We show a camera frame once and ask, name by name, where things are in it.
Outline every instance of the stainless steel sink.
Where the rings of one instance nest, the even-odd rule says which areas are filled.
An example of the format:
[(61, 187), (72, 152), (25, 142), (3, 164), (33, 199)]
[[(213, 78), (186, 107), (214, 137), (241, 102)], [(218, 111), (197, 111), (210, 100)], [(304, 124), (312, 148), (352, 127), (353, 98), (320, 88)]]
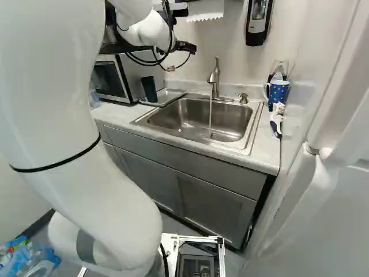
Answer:
[(187, 95), (164, 108), (157, 108), (131, 122), (176, 137), (215, 147), (237, 149), (249, 154), (262, 106), (214, 100), (209, 130), (210, 101), (201, 95)]

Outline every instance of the water stream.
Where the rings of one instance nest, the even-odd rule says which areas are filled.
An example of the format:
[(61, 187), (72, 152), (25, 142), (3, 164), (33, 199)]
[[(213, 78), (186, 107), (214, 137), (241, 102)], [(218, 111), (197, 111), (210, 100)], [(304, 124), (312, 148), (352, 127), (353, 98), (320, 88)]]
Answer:
[(213, 104), (213, 96), (210, 94), (210, 112), (209, 112), (209, 138), (212, 138), (212, 104)]

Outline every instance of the gray countertop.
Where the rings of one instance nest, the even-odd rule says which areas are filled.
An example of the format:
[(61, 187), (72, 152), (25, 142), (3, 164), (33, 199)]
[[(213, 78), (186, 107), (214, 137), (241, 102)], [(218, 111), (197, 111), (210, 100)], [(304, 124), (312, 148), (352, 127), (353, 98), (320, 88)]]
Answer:
[(102, 102), (101, 106), (92, 110), (95, 121), (105, 126), (136, 134), (148, 139), (160, 141), (199, 153), (211, 158), (237, 164), (248, 169), (276, 176), (280, 164), (280, 141), (273, 135), (269, 125), (269, 112), (266, 106), (260, 117), (259, 126), (250, 155), (232, 152), (231, 150), (217, 148), (185, 138), (174, 137), (159, 131), (130, 124), (131, 121), (153, 110), (155, 107), (136, 104), (135, 106), (123, 106)]

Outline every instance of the dark cup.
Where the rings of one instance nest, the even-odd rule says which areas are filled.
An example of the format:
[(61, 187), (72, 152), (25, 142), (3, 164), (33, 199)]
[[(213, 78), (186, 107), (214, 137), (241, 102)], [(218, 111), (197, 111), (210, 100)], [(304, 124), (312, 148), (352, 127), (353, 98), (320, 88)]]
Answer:
[(141, 84), (144, 88), (145, 95), (149, 102), (157, 103), (157, 94), (155, 87), (155, 80), (153, 76), (147, 76), (141, 78)]

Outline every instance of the white polka dot mug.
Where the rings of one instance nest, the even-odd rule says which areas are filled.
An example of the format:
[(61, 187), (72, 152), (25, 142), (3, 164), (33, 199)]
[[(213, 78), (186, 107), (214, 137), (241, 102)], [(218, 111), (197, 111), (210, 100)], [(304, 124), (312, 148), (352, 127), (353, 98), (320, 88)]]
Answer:
[[(273, 110), (273, 103), (281, 102), (286, 104), (289, 81), (272, 80), (264, 85), (264, 98), (268, 102), (269, 111)], [(269, 87), (269, 95), (266, 94), (266, 87)]]

